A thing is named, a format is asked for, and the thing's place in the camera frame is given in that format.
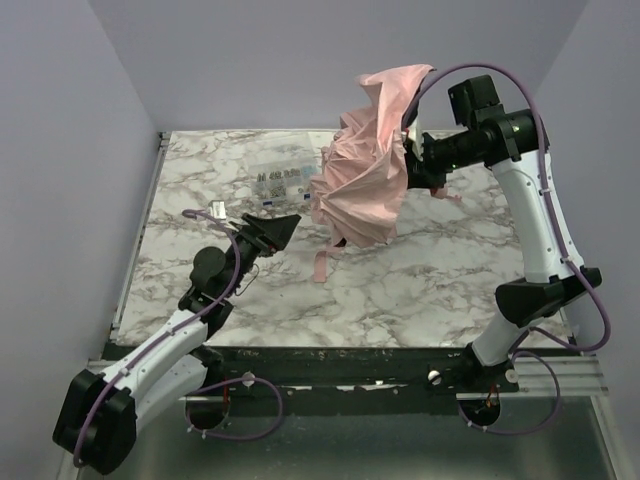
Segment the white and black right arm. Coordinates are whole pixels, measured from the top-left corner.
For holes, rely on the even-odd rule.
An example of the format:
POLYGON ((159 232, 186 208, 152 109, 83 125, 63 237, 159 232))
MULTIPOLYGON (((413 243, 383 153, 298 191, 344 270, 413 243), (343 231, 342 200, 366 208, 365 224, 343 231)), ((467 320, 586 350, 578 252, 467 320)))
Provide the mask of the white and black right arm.
POLYGON ((408 186, 436 189, 448 174, 476 164, 497 180, 513 217, 524 262, 522 278, 495 290, 497 312, 466 346, 457 374, 472 382, 507 364, 516 342, 602 282, 585 266, 554 191, 548 137, 534 107, 507 112, 492 78, 465 80, 448 91, 464 132, 442 140, 427 134, 405 142, 408 186))

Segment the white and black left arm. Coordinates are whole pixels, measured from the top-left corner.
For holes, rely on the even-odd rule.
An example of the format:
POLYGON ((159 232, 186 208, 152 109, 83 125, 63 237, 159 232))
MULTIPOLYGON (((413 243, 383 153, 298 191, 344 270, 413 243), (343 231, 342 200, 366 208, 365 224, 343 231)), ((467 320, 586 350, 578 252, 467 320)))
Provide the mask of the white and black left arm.
POLYGON ((84 369, 71 380, 52 439, 71 454, 77 468, 112 473, 152 419, 179 397, 205 390, 216 364, 205 343, 230 316, 229 297, 257 258, 286 248, 301 220, 298 214, 272 219, 243 214, 240 222, 225 226, 204 211, 182 214, 209 220, 230 246, 208 246, 196 253, 189 288, 146 341, 100 372, 84 369))

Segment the pink folding umbrella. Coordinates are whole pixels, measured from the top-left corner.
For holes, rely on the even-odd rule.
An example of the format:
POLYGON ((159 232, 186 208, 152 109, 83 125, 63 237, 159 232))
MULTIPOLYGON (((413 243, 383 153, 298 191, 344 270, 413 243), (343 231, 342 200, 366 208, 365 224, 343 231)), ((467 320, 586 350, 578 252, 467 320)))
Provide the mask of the pink folding umbrella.
POLYGON ((316 283, 327 280, 328 257, 345 245, 385 244, 397 234, 396 222, 408 190, 401 125, 428 64, 395 67, 358 77, 369 98, 365 107, 340 116, 340 128, 321 150, 321 172, 312 176, 311 218, 330 230, 330 243, 314 259, 316 283))

